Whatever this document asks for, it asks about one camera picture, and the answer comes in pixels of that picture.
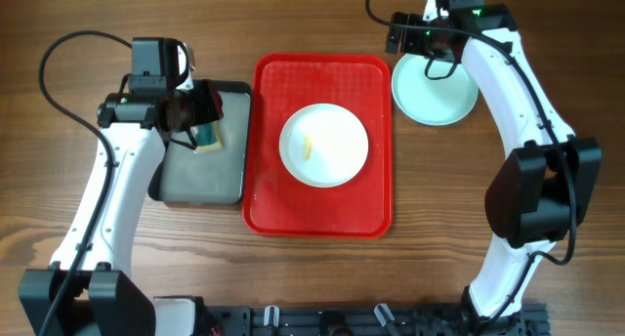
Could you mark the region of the light blue plate front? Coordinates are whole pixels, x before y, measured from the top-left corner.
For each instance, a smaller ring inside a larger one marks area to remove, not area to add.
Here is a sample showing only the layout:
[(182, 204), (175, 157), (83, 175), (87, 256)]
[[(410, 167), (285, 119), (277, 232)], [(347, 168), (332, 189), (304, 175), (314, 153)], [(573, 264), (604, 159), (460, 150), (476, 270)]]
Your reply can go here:
[(426, 76), (429, 60), (404, 55), (392, 74), (392, 94), (397, 107), (409, 118), (429, 126), (460, 121), (474, 108), (479, 87), (458, 65), (450, 77), (432, 80)]

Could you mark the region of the green yellow sponge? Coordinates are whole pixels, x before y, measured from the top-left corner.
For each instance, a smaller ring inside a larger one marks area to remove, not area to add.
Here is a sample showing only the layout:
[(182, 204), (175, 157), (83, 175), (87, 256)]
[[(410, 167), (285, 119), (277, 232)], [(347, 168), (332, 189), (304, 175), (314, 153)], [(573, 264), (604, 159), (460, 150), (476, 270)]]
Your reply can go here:
[(223, 147), (218, 121), (193, 126), (191, 133), (197, 143), (195, 153), (215, 151)]

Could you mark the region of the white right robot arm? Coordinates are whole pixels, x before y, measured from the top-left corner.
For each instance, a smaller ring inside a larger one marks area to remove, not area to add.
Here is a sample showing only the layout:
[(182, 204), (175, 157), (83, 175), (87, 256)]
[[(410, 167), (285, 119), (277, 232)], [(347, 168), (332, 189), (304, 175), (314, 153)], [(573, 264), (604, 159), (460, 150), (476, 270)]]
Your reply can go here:
[(504, 5), (484, 0), (427, 0), (422, 14), (396, 12), (386, 50), (424, 62), (420, 75), (394, 72), (399, 106), (430, 103), (454, 77), (473, 80), (500, 133), (504, 162), (484, 209), (492, 239), (460, 303), (420, 307), (416, 329), (458, 335), (537, 335), (548, 329), (542, 307), (521, 299), (554, 246), (576, 242), (597, 181), (602, 152), (578, 138), (558, 115), (523, 51), (518, 25)]

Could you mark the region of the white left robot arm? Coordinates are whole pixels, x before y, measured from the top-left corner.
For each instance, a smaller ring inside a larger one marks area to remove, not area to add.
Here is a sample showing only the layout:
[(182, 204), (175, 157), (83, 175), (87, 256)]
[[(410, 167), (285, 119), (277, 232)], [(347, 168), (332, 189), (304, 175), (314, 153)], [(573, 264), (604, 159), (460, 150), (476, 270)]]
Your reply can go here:
[(191, 77), (188, 46), (171, 38), (129, 43), (132, 70), (99, 106), (98, 155), (70, 230), (45, 270), (28, 269), (20, 299), (38, 335), (202, 335), (199, 297), (150, 300), (131, 279), (146, 193), (173, 134), (222, 118), (208, 80)]

